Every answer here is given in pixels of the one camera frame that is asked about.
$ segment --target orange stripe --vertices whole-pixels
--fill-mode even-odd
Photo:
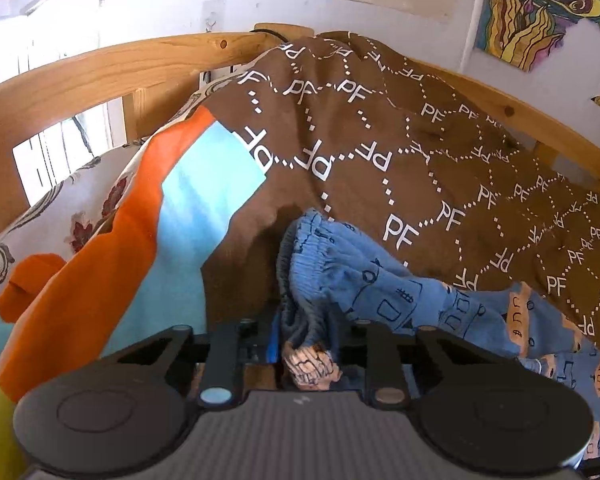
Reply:
[[[112,231],[90,240],[66,264],[24,320],[0,375],[11,400],[100,355],[154,262],[162,182],[214,121],[200,107],[151,139]]]
[[[15,323],[64,264],[57,254],[32,254],[18,263],[0,294],[0,318]]]

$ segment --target wooden headboard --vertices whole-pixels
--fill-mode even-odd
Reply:
[[[306,27],[259,23],[293,41]],[[0,232],[29,208],[13,148],[45,128],[122,96],[128,140],[152,133],[196,87],[198,74],[250,62],[281,43],[264,32],[216,32],[135,41],[63,59],[0,84]],[[558,153],[599,180],[600,149],[559,121],[479,81],[423,63],[492,118],[537,139],[535,154]]]

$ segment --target white pipe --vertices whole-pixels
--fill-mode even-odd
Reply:
[[[471,52],[474,49],[475,38],[478,36],[478,25],[480,25],[480,16],[482,15],[482,6],[484,0],[474,1],[474,11],[471,14],[471,22],[469,22],[469,30],[466,34],[466,43],[464,44],[464,50],[462,51],[462,58],[460,60],[460,67],[458,68],[459,73],[464,73],[466,66],[469,63]]]

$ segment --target brown blanket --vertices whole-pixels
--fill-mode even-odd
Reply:
[[[282,234],[313,206],[419,276],[470,290],[527,282],[600,348],[600,194],[418,63],[325,33],[275,49],[204,104],[266,171],[203,267],[210,329],[276,301]]]

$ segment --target red flower print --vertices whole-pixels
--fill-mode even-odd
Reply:
[[[122,194],[125,192],[126,177],[121,178],[117,184],[109,191],[109,196],[102,204],[102,217],[107,217],[116,208],[118,202],[122,198]]]
[[[89,221],[84,222],[82,219],[83,216],[84,211],[72,216],[71,234],[64,240],[69,242],[74,250],[74,253],[77,253],[81,248],[83,248],[91,236],[93,236],[93,224]]]

